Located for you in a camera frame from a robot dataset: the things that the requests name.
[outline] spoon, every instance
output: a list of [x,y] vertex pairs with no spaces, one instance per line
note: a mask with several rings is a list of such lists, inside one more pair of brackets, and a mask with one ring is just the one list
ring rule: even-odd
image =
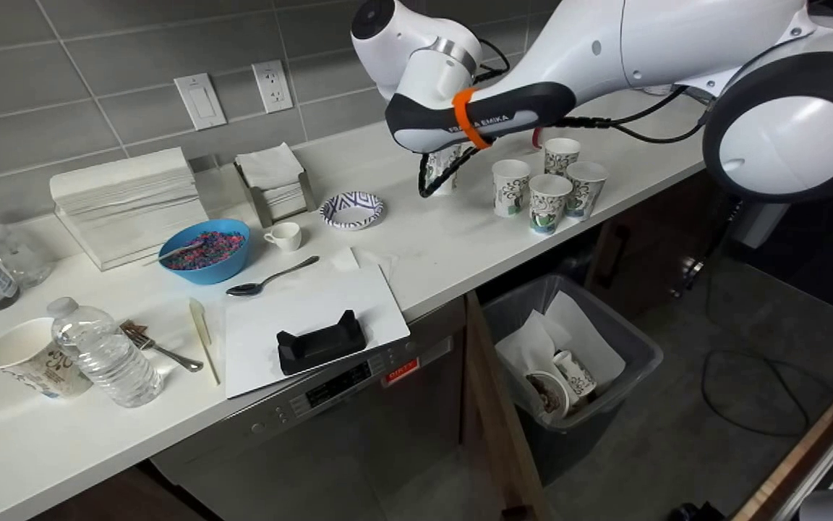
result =
[[230,288],[226,288],[226,295],[259,295],[259,288],[264,288],[268,279],[275,279],[275,278],[280,278],[280,275],[287,275],[287,272],[304,268],[304,266],[308,266],[308,263],[319,263],[319,259],[320,259],[320,256],[313,255],[313,256],[307,256],[307,259],[300,259],[300,263],[295,263],[295,266],[290,266],[290,268],[272,272],[272,275],[268,275],[265,279],[259,279],[259,282],[230,285]]

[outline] gray wall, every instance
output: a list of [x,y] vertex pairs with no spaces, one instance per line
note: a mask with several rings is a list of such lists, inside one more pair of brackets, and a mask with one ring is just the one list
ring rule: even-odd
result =
[[[0,0],[0,216],[52,207],[47,180],[181,145],[307,140],[382,117],[353,57],[359,0]],[[413,0],[517,57],[556,0]],[[248,62],[280,57],[295,110],[264,113]],[[226,127],[191,130],[177,74],[212,72]]]

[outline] wall outlet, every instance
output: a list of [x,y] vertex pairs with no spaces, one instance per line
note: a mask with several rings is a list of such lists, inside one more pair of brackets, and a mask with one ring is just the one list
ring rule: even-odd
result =
[[226,123],[212,74],[181,74],[173,77],[173,83],[181,94],[194,130]]
[[255,87],[259,88],[265,113],[295,106],[290,77],[280,61],[251,62]]

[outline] gray bin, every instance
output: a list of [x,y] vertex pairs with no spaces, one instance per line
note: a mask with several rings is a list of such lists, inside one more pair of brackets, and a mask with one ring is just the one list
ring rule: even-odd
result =
[[641,334],[619,313],[612,313],[606,303],[602,303],[563,275],[534,278],[483,303],[491,340],[498,343],[509,333],[520,329],[531,308],[546,313],[550,301],[557,292],[569,295],[586,313],[603,340],[624,358],[624,371],[582,410],[550,428],[538,424],[527,410],[520,410],[523,431],[544,482],[550,482],[556,473],[562,473],[566,466],[572,466],[592,447],[592,441],[612,423],[624,395],[663,360],[660,347],[647,334]]

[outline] white cutting board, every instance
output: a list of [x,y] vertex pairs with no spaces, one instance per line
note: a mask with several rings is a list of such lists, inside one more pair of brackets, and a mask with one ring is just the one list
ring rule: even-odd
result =
[[255,297],[226,297],[226,395],[248,392],[290,379],[277,360],[277,333],[304,334],[333,327],[343,308],[353,308],[365,329],[365,350],[410,334],[392,292],[378,266],[336,272],[295,282],[290,292],[264,292]]

